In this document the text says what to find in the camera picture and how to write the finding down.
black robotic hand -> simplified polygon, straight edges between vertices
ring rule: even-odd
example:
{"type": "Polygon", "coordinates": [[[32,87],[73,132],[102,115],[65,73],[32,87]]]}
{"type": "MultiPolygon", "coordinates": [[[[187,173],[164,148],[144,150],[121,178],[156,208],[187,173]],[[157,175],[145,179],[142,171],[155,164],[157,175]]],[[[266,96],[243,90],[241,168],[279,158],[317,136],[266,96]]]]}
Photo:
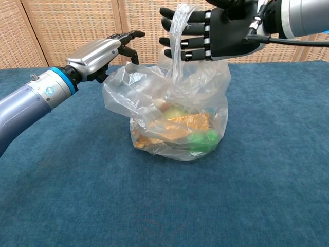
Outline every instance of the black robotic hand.
{"type": "MultiPolygon", "coordinates": [[[[258,42],[246,41],[249,26],[258,12],[258,0],[206,0],[216,8],[195,11],[182,35],[199,36],[181,41],[183,61],[221,60],[241,57],[264,47],[258,42]]],[[[169,32],[174,11],[161,8],[163,28],[169,32]]],[[[160,38],[160,44],[170,47],[169,38],[160,38]]],[[[171,58],[171,50],[164,54],[171,58]]]]}

crumpled gold wrapper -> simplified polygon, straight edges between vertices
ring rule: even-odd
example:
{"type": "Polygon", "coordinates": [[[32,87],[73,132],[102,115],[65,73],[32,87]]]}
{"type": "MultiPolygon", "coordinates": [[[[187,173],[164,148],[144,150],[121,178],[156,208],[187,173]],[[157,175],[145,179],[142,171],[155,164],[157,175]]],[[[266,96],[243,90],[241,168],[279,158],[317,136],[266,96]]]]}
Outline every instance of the crumpled gold wrapper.
{"type": "MultiPolygon", "coordinates": [[[[195,114],[175,117],[168,120],[156,120],[150,124],[150,128],[154,126],[162,127],[159,129],[163,129],[163,131],[158,134],[161,135],[163,139],[174,142],[177,139],[187,137],[194,130],[209,130],[210,116],[209,114],[195,114]]],[[[162,139],[148,138],[140,134],[134,143],[134,147],[142,149],[145,146],[161,144],[163,142],[164,141],[162,139]]]]}

plastic bag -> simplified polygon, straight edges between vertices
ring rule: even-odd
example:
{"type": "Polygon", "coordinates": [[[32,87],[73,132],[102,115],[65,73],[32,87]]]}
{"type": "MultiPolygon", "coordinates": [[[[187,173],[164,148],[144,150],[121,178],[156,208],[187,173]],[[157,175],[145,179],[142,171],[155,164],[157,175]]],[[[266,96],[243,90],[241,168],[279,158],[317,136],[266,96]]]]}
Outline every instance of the plastic bag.
{"type": "Polygon", "coordinates": [[[177,7],[170,29],[173,59],[161,53],[156,66],[127,63],[103,84],[105,107],[130,118],[135,148],[182,161],[215,150],[228,121],[227,62],[181,61],[181,34],[195,10],[177,7]]]}

blue table surface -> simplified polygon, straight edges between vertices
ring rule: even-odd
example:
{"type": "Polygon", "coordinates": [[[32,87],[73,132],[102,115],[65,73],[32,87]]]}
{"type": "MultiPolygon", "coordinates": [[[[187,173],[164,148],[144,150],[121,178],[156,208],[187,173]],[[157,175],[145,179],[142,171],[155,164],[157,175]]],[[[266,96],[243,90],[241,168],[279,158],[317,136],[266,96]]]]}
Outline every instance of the blue table surface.
{"type": "MultiPolygon", "coordinates": [[[[225,137],[193,162],[134,149],[80,84],[0,158],[0,246],[329,246],[329,63],[230,69],[225,137]]],[[[0,70],[0,98],[45,70],[0,70]]]]}

robotic arm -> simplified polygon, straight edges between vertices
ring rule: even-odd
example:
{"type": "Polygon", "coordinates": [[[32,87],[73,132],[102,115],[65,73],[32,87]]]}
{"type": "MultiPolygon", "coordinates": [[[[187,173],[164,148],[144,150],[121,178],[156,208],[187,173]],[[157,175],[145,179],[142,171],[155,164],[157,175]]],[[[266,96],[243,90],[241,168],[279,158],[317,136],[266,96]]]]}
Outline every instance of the robotic arm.
{"type": "Polygon", "coordinates": [[[30,82],[0,100],[0,157],[17,136],[75,94],[80,82],[102,83],[107,78],[109,63],[118,54],[138,64],[136,51],[126,44],[144,35],[132,31],[93,41],[68,57],[65,67],[31,75],[30,82]]]}
{"type": "MultiPolygon", "coordinates": [[[[329,43],[288,39],[329,30],[328,0],[206,0],[216,6],[195,11],[182,35],[198,36],[181,41],[183,61],[221,60],[246,56],[278,43],[329,47],[329,43]],[[270,35],[278,33],[279,39],[270,35]]],[[[162,26],[170,31],[174,11],[160,9],[162,26]]],[[[168,38],[160,44],[170,47],[168,38]]],[[[171,50],[164,54],[171,58],[171,50]]]]}

